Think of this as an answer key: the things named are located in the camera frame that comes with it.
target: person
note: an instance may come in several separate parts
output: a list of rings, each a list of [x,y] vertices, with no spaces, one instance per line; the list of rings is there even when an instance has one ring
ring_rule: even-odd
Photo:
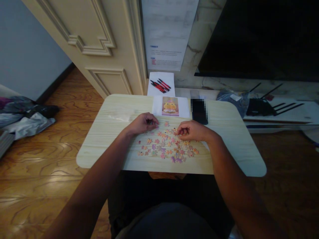
[[[243,238],[286,237],[221,136],[193,120],[176,135],[207,142],[214,175],[153,180],[148,172],[122,171],[132,138],[158,124],[143,113],[122,130],[43,238],[90,238],[107,199],[112,238],[228,238],[235,223]]]

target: forearm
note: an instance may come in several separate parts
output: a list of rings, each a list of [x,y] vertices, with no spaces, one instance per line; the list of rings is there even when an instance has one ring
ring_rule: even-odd
[[[264,203],[251,182],[237,165],[223,140],[218,137],[208,144],[216,182],[228,207],[250,208],[253,211],[267,212]]]
[[[90,238],[132,136],[122,131],[82,179],[44,238]]]
[[[94,206],[104,203],[111,186],[122,169],[132,135],[123,130],[105,150],[69,200],[69,204]]]
[[[221,195],[244,238],[285,238],[222,139],[208,145]]]

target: black phone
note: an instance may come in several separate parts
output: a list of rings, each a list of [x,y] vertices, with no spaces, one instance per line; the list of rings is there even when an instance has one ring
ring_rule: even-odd
[[[203,125],[208,124],[208,115],[206,112],[205,102],[202,99],[191,99],[191,111],[193,120]]]

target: dark shorts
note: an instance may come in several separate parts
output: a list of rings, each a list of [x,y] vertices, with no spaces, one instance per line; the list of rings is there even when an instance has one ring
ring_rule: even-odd
[[[140,213],[162,202],[188,206],[220,238],[228,238],[234,226],[214,175],[187,174],[183,180],[152,179],[148,172],[122,170],[108,197],[112,238]]]

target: wooden floor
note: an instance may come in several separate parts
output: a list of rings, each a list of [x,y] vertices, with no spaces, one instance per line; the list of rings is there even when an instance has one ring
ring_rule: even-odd
[[[0,164],[1,238],[39,238],[58,215],[87,172],[75,157],[102,102],[75,69],[47,101],[61,108],[57,122],[6,153]],[[318,238],[319,153],[298,131],[252,136],[267,175],[251,180],[270,213],[290,238]],[[92,237],[111,238],[106,205]]]

